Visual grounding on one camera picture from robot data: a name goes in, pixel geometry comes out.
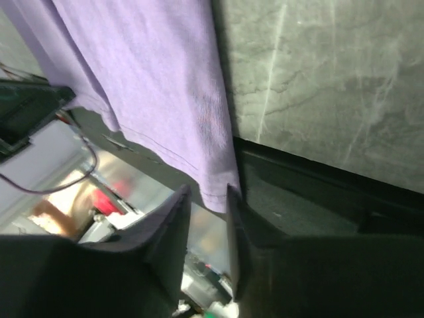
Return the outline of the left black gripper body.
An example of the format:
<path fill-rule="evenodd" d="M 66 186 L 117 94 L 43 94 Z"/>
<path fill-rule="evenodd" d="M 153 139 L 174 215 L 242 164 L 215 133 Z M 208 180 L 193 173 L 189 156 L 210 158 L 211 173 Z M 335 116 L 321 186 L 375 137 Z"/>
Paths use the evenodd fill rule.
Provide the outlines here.
<path fill-rule="evenodd" d="M 1 80 L 1 155 L 14 156 L 76 98 L 65 86 Z"/>

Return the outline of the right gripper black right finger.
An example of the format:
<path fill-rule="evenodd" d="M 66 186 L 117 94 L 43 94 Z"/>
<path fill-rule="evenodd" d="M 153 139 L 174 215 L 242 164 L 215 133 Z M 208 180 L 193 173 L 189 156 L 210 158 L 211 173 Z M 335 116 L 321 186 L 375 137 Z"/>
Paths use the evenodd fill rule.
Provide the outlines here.
<path fill-rule="evenodd" d="M 241 317 L 423 316 L 420 236 L 287 236 L 233 187 L 227 236 Z"/>

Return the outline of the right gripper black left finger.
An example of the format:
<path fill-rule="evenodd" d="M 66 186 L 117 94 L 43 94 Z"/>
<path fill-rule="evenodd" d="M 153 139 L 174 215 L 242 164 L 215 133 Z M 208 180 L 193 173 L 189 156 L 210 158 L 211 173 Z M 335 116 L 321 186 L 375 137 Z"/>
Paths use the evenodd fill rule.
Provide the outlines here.
<path fill-rule="evenodd" d="M 191 217 L 186 185 L 101 242 L 1 237 L 2 317 L 171 317 Z"/>

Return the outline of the lavender t shirt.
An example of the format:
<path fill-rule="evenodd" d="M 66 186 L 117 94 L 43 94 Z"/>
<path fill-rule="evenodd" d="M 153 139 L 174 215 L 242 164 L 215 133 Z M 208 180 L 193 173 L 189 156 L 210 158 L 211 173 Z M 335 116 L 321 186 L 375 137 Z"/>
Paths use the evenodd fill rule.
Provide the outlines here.
<path fill-rule="evenodd" d="M 209 1 L 2 1 L 47 77 L 112 131 L 194 179 L 206 208 L 239 185 Z"/>

